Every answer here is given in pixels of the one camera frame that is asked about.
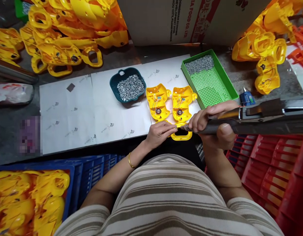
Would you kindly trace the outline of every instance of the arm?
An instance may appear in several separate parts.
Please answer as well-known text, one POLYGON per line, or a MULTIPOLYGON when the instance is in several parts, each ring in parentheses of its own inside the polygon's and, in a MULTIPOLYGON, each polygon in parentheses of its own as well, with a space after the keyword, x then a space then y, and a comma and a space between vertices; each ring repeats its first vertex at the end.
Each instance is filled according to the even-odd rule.
MULTIPOLYGON (((227 101, 213 107, 207 107, 191 118, 189 126, 195 132, 204 130, 207 125, 208 115, 216 115, 236 107, 238 107, 238 104, 234 101, 227 101)), ((222 124, 218 128, 217 135, 200 134, 200 137, 203 142, 209 177, 222 195, 224 201, 227 203, 235 197, 253 200, 242 186, 241 180, 231 163, 223 154, 223 149, 231 149, 233 147, 236 138, 231 127, 228 124, 222 124)))
MULTIPOLYGON (((142 159, 153 149, 163 143, 168 136, 177 132, 176 125, 161 121, 152 125, 146 140, 142 141, 137 148, 130 153, 130 162, 138 166, 142 159)), ((117 163, 96 185, 90 190, 81 208, 90 205, 103 205, 111 212, 114 205, 114 195, 124 185, 126 179, 133 172, 128 162, 128 155, 117 163)))

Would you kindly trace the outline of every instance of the striped shirt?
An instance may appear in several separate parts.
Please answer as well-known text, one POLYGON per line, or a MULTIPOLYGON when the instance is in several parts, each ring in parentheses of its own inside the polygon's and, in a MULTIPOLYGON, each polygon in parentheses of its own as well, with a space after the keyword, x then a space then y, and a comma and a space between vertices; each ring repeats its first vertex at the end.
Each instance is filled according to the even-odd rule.
POLYGON ((233 198, 226 204, 208 176, 189 160, 164 154, 127 178, 112 212, 87 206, 67 218, 56 236, 283 235, 258 204, 233 198))

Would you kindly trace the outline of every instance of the plastic bag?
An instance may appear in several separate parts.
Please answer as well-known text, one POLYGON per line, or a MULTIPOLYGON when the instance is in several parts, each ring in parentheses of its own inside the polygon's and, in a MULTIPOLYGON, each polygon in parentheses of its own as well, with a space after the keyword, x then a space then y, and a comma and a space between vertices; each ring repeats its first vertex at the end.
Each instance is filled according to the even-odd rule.
POLYGON ((19 83, 0 83, 0 105, 21 105, 33 98, 32 85, 19 83))

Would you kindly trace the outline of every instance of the person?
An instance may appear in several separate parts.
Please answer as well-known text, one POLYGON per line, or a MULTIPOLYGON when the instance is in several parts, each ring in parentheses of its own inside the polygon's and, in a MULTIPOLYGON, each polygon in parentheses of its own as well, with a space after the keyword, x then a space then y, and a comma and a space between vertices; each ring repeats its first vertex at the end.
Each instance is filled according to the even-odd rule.
MULTIPOLYGON (((234 101, 207 107, 191 118, 189 127, 201 131, 208 115, 236 107, 234 101)), ((199 135, 209 177, 176 154, 155 156, 136 168, 175 132, 176 125, 166 121, 152 125, 147 138, 90 190, 55 235, 283 235, 223 154, 235 140, 228 124, 219 126, 217 135, 199 135)))

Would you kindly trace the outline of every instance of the fingernail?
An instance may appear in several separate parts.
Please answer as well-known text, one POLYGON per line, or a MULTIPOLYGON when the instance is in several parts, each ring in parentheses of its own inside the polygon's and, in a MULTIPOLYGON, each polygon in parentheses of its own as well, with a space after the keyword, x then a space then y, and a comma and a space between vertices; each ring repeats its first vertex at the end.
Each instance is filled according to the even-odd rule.
POLYGON ((229 124, 222 124, 220 126, 220 131, 223 135, 229 135, 232 133, 232 128, 229 124))

